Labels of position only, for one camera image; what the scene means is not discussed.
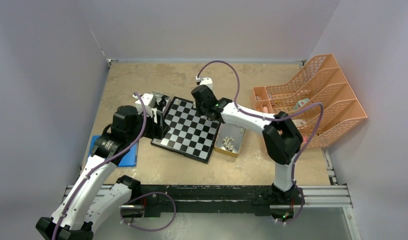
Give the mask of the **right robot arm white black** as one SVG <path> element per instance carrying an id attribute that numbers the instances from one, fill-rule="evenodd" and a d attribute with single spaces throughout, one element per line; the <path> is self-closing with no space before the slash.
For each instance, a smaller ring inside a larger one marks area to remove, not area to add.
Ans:
<path id="1" fill-rule="evenodd" d="M 273 115 L 236 106 L 228 98 L 217 99 L 206 85 L 198 85 L 191 95 L 201 116 L 253 131 L 263 137 L 266 151 L 275 162 L 272 196 L 280 204 L 290 200 L 294 185 L 293 162 L 298 157 L 303 137 L 289 115 L 283 111 Z"/>

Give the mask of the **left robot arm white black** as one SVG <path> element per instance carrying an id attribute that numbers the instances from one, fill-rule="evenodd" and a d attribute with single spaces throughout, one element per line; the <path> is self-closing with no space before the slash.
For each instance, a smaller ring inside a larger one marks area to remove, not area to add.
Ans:
<path id="1" fill-rule="evenodd" d="M 41 217 L 36 230 L 45 240 L 91 240 L 101 224 L 123 204 L 146 203 L 161 191 L 145 192 L 140 181 L 123 175 L 109 192 L 95 200 L 105 180 L 140 138 L 162 139 L 168 132 L 158 107 L 122 105 L 94 141 L 83 171 L 61 205 Z"/>

